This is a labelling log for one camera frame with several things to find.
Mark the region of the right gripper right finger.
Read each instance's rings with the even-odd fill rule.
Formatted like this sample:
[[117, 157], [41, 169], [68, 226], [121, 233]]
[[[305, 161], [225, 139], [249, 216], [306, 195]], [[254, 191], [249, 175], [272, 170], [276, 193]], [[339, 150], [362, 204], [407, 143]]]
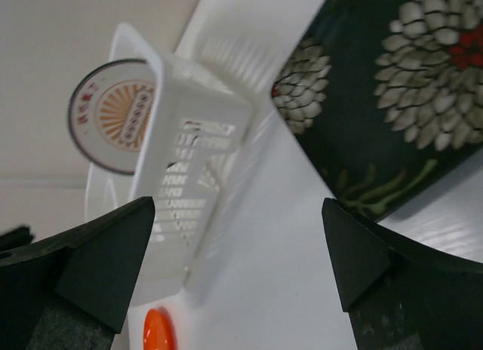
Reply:
[[326, 198], [340, 303], [359, 349], [480, 349], [482, 264], [428, 247]]

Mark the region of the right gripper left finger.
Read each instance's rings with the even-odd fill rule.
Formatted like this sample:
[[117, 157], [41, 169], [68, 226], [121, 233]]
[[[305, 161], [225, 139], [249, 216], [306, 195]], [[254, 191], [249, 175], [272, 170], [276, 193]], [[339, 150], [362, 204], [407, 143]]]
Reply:
[[155, 217], [138, 198], [1, 252], [3, 349], [109, 349], [122, 331]]

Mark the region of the white round sunburst plate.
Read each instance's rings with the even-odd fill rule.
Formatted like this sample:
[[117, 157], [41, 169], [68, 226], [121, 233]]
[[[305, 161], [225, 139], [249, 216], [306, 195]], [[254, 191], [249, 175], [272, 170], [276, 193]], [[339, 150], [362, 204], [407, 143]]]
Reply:
[[155, 89], [155, 75], [140, 58], [114, 60], [89, 72], [69, 99], [67, 123], [75, 147], [104, 170], [134, 174]]

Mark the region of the black square floral plate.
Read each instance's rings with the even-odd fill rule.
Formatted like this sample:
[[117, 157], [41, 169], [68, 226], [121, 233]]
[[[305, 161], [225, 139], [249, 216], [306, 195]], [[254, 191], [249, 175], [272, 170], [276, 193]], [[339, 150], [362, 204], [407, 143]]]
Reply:
[[332, 195], [381, 220], [482, 147], [482, 0], [326, 0], [271, 96]]

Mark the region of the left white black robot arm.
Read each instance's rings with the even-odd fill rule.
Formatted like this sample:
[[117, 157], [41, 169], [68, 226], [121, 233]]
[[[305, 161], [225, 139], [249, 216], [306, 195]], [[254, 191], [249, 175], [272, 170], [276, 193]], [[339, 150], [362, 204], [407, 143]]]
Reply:
[[18, 226], [0, 235], [0, 251], [12, 250], [30, 244], [35, 239], [29, 226]]

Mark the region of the white plastic dish rack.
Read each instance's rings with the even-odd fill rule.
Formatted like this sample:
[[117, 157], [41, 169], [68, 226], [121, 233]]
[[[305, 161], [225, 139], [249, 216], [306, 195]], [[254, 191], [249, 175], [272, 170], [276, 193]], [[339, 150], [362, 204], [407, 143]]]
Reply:
[[133, 152], [90, 166], [85, 219], [140, 196], [155, 202], [150, 243], [131, 305], [178, 293], [200, 259], [206, 237], [217, 240], [234, 217], [266, 150], [273, 125], [297, 134], [321, 112], [329, 68], [321, 46], [303, 33], [325, 0], [200, 0], [173, 54], [158, 52], [140, 31], [120, 23], [109, 61], [115, 72], [99, 103], [125, 97], [120, 128], [108, 137], [130, 141], [128, 122], [144, 89], [155, 82], [149, 113], [134, 130]]

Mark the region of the orange round plate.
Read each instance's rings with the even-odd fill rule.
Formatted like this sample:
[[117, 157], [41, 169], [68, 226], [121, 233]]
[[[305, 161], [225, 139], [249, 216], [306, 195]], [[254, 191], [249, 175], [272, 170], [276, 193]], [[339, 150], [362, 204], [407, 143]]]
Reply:
[[150, 309], [143, 327], [144, 350], [177, 350], [174, 324], [167, 309]]

